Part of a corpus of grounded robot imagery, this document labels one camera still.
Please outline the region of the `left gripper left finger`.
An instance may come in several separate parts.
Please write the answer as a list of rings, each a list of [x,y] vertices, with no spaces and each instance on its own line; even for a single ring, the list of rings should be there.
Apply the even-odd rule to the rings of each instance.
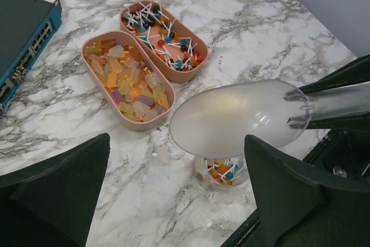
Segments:
[[[85,246],[110,155],[107,133],[1,176],[1,246]]]

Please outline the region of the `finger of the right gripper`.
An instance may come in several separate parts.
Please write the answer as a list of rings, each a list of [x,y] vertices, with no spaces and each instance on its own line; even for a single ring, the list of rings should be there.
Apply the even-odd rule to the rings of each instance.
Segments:
[[[369,57],[370,55],[356,58],[324,78],[299,89],[308,94],[368,82]]]
[[[369,134],[370,131],[369,113],[363,115],[352,115],[323,120],[314,120],[308,124],[307,129],[308,130],[330,129]]]

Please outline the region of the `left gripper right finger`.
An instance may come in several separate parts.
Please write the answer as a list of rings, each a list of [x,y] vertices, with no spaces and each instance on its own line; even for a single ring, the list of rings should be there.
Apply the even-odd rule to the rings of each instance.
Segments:
[[[265,246],[369,246],[369,183],[285,154],[254,135],[245,157]]]

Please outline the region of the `clear plastic jar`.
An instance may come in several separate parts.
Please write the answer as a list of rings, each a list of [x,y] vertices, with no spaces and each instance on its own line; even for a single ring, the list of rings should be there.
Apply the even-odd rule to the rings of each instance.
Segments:
[[[241,156],[223,159],[194,157],[192,167],[198,183],[209,191],[235,188],[249,178],[246,161]]]

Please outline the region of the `clear plastic scoop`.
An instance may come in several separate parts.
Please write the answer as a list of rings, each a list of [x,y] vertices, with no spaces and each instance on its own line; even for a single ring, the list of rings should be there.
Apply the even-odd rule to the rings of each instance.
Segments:
[[[204,158],[242,155],[254,135],[275,148],[296,140],[311,121],[369,112],[369,83],[303,93],[281,80],[221,86],[189,98],[174,112],[175,144]]]

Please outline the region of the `pink tray of popsicle candies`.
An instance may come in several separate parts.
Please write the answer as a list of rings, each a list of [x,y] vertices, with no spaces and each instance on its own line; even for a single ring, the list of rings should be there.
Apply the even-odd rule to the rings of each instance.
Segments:
[[[176,99],[174,89],[133,35],[110,31],[92,37],[81,55],[123,126],[144,131],[167,119]]]

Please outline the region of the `pink tray of lollipops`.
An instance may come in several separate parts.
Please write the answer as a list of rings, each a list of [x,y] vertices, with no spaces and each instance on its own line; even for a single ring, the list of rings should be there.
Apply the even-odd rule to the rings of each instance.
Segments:
[[[120,13],[120,28],[135,37],[170,81],[187,82],[209,57],[207,44],[159,2],[141,0]]]

